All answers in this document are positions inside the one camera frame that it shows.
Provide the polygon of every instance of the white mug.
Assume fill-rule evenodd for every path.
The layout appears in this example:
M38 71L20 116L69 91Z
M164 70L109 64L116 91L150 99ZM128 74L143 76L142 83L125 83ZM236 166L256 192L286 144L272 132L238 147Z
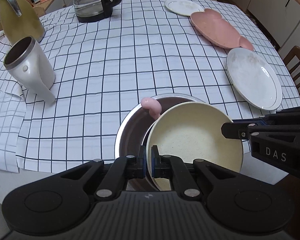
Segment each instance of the white mug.
M4 58L3 64L11 76L47 104L55 101L50 91L55 80L53 68L32 36L18 41Z

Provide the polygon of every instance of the yellow pitcher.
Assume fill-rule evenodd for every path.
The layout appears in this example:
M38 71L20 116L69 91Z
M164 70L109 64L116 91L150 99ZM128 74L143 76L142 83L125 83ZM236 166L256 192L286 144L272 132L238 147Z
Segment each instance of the yellow pitcher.
M38 42L44 37L42 23L26 0L0 0L0 18L11 45L27 36L34 37Z

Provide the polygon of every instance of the oval white plate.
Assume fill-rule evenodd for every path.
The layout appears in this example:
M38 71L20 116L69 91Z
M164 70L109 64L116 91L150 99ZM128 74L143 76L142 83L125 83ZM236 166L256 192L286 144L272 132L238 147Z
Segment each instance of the oval white plate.
M183 16L190 16L194 12L204 12L200 5L189 0L166 0L164 5L170 11Z
M271 66L258 54L244 48L232 49L226 60L233 86L249 103L275 110L282 102L282 88Z
M201 102L186 102L164 112L154 123L146 146L150 174L151 147L160 155L179 156L185 163L200 158L239 172L243 161L241 140L226 139L221 126L232 120L219 109ZM159 190L170 190L168 179L154 179Z

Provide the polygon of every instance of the pink plastic object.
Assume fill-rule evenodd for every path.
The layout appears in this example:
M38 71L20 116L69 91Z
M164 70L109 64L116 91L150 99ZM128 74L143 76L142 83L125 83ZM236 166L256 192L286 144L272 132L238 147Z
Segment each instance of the pink plastic object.
M160 117L162 107L160 103L153 98L142 98L141 106L144 109L149 109L149 115L157 120Z
M251 42L217 11L205 9L204 12L194 12L190 17L197 30L211 43L224 49L242 47L253 51Z

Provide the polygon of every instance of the beige bowl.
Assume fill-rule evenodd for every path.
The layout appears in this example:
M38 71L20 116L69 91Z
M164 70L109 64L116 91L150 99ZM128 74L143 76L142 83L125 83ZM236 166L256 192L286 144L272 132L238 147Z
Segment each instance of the beige bowl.
M226 139L221 126L232 120L219 109L199 102L186 102L166 111L155 122L146 146L148 171L151 172L151 147L160 155L174 155L185 163L200 158L239 172L243 160L241 140ZM168 179L154 179L159 190L171 190Z

